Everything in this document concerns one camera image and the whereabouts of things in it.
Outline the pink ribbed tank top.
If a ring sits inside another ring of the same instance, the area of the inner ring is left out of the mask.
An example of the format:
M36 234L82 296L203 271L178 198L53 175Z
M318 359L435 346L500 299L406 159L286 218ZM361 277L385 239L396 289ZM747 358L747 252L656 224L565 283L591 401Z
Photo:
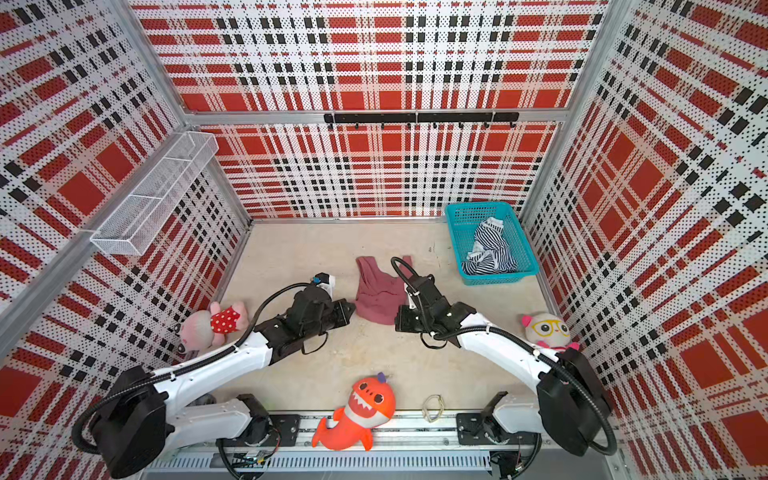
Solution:
M401 306L408 304L405 283L383 272L371 256L356 259L359 284L354 301L356 314L372 323L393 326Z

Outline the blue white striped tank top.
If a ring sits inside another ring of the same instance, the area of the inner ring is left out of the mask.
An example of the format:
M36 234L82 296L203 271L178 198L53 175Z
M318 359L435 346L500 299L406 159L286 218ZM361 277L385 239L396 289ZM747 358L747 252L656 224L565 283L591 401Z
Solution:
M472 249L462 264L466 274L495 275L517 271L517 262L503 233L504 223L495 217L485 219L476 228Z

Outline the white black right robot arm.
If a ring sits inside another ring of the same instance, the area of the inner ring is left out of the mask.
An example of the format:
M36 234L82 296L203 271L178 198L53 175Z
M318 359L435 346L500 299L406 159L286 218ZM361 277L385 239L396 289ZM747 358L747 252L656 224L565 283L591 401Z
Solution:
M563 450L577 456L589 449L605 456L617 452L611 401L581 352L536 345L465 303L450 303L432 275L413 274L404 283L409 304L399 308L398 332L430 337L431 349L451 343L512 374L536 393L541 430Z

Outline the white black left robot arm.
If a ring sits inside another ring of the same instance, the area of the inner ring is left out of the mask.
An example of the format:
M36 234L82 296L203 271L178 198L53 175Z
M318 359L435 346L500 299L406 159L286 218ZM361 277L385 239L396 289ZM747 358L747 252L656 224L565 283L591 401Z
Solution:
M100 456L110 477L122 479L169 450L241 436L258 417L254 397L207 406L195 400L303 351L306 340L348 325L356 309L315 284L289 288L295 295L286 312L270 320L253 315L237 341L172 367L122 372L106 397L76 420L73 444Z

